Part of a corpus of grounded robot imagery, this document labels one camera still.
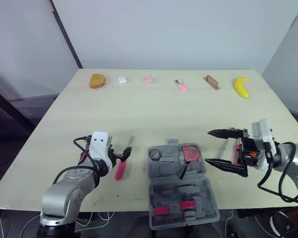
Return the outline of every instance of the small white object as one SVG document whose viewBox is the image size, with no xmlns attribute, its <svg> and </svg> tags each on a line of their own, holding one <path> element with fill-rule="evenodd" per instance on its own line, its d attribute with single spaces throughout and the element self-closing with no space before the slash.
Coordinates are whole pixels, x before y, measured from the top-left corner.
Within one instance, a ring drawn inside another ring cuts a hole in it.
<svg viewBox="0 0 298 238">
<path fill-rule="evenodd" d="M 126 77 L 119 77 L 118 78 L 118 81 L 120 82 L 120 83 L 127 83 L 127 79 L 126 79 Z"/>
</svg>

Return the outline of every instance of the table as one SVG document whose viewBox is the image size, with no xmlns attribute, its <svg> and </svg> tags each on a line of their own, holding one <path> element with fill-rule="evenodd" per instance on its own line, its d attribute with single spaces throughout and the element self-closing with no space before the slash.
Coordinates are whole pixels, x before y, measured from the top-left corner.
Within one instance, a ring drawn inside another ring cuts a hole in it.
<svg viewBox="0 0 298 238">
<path fill-rule="evenodd" d="M 94 73 L 106 76 L 104 87 L 89 88 Z M 207 74 L 219 82 L 220 90 L 203 79 Z M 144 84 L 146 75 L 154 75 L 156 83 Z M 128 83 L 119 84 L 119 76 L 127 77 Z M 235 91 L 237 77 L 249 79 L 245 82 L 249 99 Z M 180 91 L 175 79 L 181 79 L 189 90 Z M 260 119 L 269 120 L 276 141 L 298 143 L 297 122 L 254 70 L 79 69 L 2 178 L 0 208 L 40 210 L 41 199 L 57 173 L 78 162 L 80 151 L 72 140 L 97 130 L 113 136 L 116 152 L 133 135 L 133 151 L 122 180 L 114 179 L 116 166 L 85 198 L 81 211 L 146 211 L 151 183 L 146 170 L 148 147 L 174 138 L 179 143 L 197 143 L 204 158 L 214 158 L 224 140 L 207 135 L 209 130 L 247 128 L 251 135 L 251 123 Z M 223 159 L 233 158 L 234 143 L 234 139 L 229 142 Z M 249 177 L 242 178 L 205 164 L 219 209 L 297 205 L 259 190 L 263 171 L 250 168 Z M 280 175 L 273 172 L 265 185 L 277 189 Z M 298 193 L 290 179 L 285 180 L 284 191 Z"/>
</svg>

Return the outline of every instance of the gray tool case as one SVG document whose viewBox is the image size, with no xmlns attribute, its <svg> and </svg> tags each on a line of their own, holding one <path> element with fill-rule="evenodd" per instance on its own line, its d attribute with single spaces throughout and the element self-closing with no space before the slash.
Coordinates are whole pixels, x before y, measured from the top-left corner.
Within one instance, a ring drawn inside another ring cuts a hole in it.
<svg viewBox="0 0 298 238">
<path fill-rule="evenodd" d="M 180 179 L 186 167 L 184 146 L 196 147 L 200 158 L 189 163 L 183 179 Z M 220 219 L 205 172 L 202 154 L 196 144 L 178 144 L 177 140 L 169 140 L 168 145 L 148 149 L 148 174 L 152 180 L 149 186 L 149 225 L 152 230 L 200 225 Z M 185 201 L 195 201 L 195 207 L 182 210 L 180 205 Z M 157 208 L 159 211 L 167 209 L 169 213 L 154 215 Z"/>
</svg>

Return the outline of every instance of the yellow banana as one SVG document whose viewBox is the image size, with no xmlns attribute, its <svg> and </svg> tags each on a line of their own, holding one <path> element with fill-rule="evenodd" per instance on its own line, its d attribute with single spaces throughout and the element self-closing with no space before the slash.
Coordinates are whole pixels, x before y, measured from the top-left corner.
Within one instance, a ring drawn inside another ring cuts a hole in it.
<svg viewBox="0 0 298 238">
<path fill-rule="evenodd" d="M 243 81 L 248 81 L 247 78 L 237 78 L 234 81 L 234 88 L 237 90 L 237 92 L 239 93 L 240 96 L 242 96 L 243 98 L 248 98 L 248 91 L 246 90 L 246 88 L 244 88 L 242 82 Z"/>
</svg>

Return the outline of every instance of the orange part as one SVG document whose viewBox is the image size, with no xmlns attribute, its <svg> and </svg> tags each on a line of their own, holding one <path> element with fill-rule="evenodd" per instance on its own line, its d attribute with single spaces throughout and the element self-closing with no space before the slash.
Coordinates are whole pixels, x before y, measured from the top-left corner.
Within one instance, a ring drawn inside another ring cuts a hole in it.
<svg viewBox="0 0 298 238">
<path fill-rule="evenodd" d="M 106 84 L 106 77 L 100 73 L 91 76 L 89 86 L 90 88 L 100 88 Z"/>
<path fill-rule="evenodd" d="M 250 155 L 251 157 L 255 157 L 255 156 L 257 156 L 257 153 L 256 153 L 256 152 L 250 152 L 249 155 Z"/>
</svg>

